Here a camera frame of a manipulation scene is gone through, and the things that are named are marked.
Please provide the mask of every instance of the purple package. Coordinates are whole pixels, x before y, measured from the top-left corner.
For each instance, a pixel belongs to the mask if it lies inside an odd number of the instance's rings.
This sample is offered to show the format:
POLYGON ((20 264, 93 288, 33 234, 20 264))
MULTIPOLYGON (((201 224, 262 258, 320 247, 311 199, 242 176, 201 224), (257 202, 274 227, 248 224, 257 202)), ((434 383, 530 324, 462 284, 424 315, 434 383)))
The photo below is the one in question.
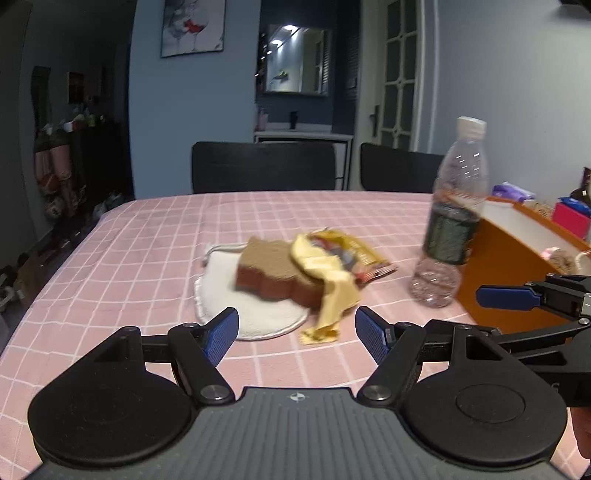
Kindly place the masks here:
POLYGON ((534 193, 528 192, 517 185, 512 185, 508 181, 495 185, 492 188, 492 195, 493 197, 502 197, 519 203, 523 203, 524 200, 535 199, 534 193))

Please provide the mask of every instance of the brown sponge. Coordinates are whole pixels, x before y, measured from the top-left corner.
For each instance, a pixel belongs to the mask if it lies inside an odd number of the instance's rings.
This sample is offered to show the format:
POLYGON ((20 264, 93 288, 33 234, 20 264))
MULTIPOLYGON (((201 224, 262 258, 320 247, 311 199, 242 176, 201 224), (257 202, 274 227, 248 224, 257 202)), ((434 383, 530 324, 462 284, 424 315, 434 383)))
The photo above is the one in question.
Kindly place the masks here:
POLYGON ((290 255, 291 244, 252 237, 242 252, 236 286, 265 300, 292 299, 314 310, 320 308, 324 282, 306 275, 290 255))

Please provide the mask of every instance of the wine glass painting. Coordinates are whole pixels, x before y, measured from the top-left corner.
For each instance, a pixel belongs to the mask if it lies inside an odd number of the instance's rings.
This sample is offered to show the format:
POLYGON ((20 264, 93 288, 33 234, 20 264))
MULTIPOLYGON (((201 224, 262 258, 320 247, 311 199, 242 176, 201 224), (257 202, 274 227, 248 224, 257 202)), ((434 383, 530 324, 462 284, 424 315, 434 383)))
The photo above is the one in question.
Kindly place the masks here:
POLYGON ((161 57, 223 50, 226 0, 165 0, 161 57))

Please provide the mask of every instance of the chair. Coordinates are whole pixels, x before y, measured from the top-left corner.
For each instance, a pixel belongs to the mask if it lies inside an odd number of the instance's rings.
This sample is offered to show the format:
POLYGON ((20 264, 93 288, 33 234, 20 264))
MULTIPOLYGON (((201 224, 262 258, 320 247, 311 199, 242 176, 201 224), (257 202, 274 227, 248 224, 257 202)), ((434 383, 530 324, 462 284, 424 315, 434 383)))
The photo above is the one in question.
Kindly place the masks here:
POLYGON ((335 189, 327 142, 197 142, 192 157, 193 193, 335 189))
POLYGON ((433 193, 443 155, 361 145, 361 185, 375 192, 433 193))

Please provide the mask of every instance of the white cloth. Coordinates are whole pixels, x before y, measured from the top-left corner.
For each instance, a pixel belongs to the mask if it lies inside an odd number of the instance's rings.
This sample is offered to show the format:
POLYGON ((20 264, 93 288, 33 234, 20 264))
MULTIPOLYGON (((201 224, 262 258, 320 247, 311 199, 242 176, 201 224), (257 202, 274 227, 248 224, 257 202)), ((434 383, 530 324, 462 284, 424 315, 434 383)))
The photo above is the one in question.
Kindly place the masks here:
POLYGON ((205 272, 195 281, 197 322, 205 325, 226 307, 238 310, 238 340, 264 340, 288 333, 310 310, 292 300, 268 301, 237 290, 236 270, 245 244, 217 245, 206 254, 205 272))

